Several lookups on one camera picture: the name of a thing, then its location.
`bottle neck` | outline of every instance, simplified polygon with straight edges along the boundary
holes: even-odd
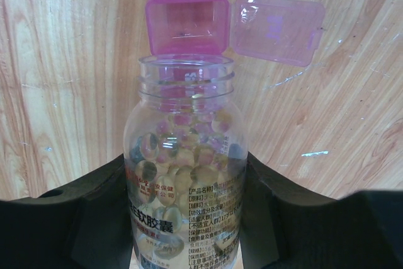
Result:
[[[164,112],[218,110],[233,92],[233,61],[214,55],[159,55],[140,60],[142,102]]]

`capsule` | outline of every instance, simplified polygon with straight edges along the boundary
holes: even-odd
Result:
[[[229,147],[228,157],[231,159],[244,159],[246,155],[239,144],[233,143]]]
[[[173,134],[162,134],[158,141],[158,148],[160,153],[174,158],[179,151],[178,138]]]
[[[212,122],[214,120],[214,117],[214,112],[210,112],[197,116],[197,120],[200,122]]]
[[[137,139],[136,145],[129,152],[130,160],[134,163],[134,165],[137,165],[139,162],[145,160],[143,155],[140,152],[140,146],[141,146],[142,139],[143,139],[143,137],[139,137]]]
[[[170,260],[178,256],[183,249],[184,242],[178,236],[171,236],[168,243],[159,242],[154,249],[154,254],[162,260]]]
[[[173,134],[178,138],[180,146],[184,148],[194,148],[200,142],[198,132],[190,126],[176,126]]]
[[[160,166],[162,168],[168,168],[169,165],[171,165],[174,162],[174,159],[169,157],[166,152],[159,152],[157,159],[156,159],[156,164],[157,166]]]
[[[158,171],[157,176],[165,175],[166,173],[168,173],[169,164],[166,164],[166,163],[160,164],[160,163],[156,162],[156,166],[157,166],[157,171]]]
[[[175,176],[176,176],[176,173],[178,172],[179,168],[180,168],[180,166],[176,165],[176,164],[172,164],[168,168],[167,174],[171,177],[171,179],[173,181],[175,181]]]
[[[146,236],[144,233],[140,233],[140,236],[136,239],[137,246],[141,253],[150,253],[154,249],[153,240]]]
[[[145,190],[137,187],[134,191],[134,204],[148,204],[152,203],[156,198],[156,194],[154,192],[154,185],[150,185],[150,187],[146,187]]]
[[[152,217],[153,209],[150,204],[142,204],[138,207],[138,209],[145,215],[149,215]]]
[[[158,200],[164,206],[170,206],[175,202],[176,194],[174,181],[170,176],[162,175],[157,179],[155,192]]]
[[[213,119],[212,128],[215,132],[224,134],[232,126],[232,115],[225,110],[219,110]]]
[[[224,144],[224,135],[214,132],[208,136],[207,144],[210,145],[215,151],[219,152]]]
[[[198,132],[199,140],[202,144],[207,143],[208,135],[214,132],[211,123],[198,122],[193,126],[193,128]]]
[[[192,170],[193,168],[191,166],[183,166],[179,168],[178,172],[176,173],[174,184],[175,190],[178,194],[188,192],[193,183],[193,180],[190,176]]]
[[[217,182],[219,171],[212,165],[200,165],[191,171],[190,177],[201,185],[211,186]]]
[[[152,201],[152,203],[150,203],[149,205],[152,208],[153,215],[154,215],[155,209],[158,209],[159,207],[164,207],[165,208],[165,206],[157,198],[155,198],[154,201]]]
[[[155,160],[158,156],[158,137],[149,132],[141,140],[140,152],[146,160]]]
[[[176,203],[178,204],[178,208],[182,213],[182,216],[185,218],[189,217],[189,193],[183,193],[178,196]]]
[[[144,181],[151,182],[157,175],[157,166],[150,161],[141,161],[135,167],[135,174]]]
[[[179,230],[181,230],[182,213],[177,206],[172,205],[172,206],[166,207],[164,214],[162,215],[162,219],[167,222],[172,222],[173,233],[176,233]]]
[[[209,145],[199,145],[195,148],[195,164],[209,165],[214,160],[215,151]]]
[[[228,165],[228,157],[225,154],[216,153],[212,165],[217,167],[218,170],[224,170]]]
[[[191,125],[193,123],[193,115],[174,115],[172,118],[175,125]]]
[[[162,220],[162,216],[164,215],[165,212],[165,207],[161,206],[158,207],[157,209],[154,210],[154,213],[152,214],[155,219],[157,220]]]
[[[156,134],[162,135],[171,133],[173,127],[174,124],[172,123],[172,121],[169,121],[168,119],[161,120],[160,122],[157,123]]]
[[[228,175],[228,172],[226,171],[219,171],[219,177],[217,178],[217,184],[223,184],[225,182],[228,182],[230,180],[230,176]]]
[[[195,157],[189,149],[180,148],[174,164],[179,166],[195,166]]]

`pink plastic container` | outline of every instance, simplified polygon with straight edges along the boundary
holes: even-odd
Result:
[[[238,54],[308,66],[322,36],[321,3],[293,0],[149,0],[151,53]]]

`wood grain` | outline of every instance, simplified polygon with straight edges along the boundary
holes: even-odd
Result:
[[[250,150],[335,198],[403,189],[403,0],[311,1],[327,14],[309,67],[226,52]],[[0,0],[1,199],[37,197],[122,152],[149,54],[145,2]]]

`clear plastic bottle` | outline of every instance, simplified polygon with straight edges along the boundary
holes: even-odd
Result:
[[[143,269],[232,268],[247,139],[231,102],[233,61],[140,59],[140,103],[124,155],[135,254]]]

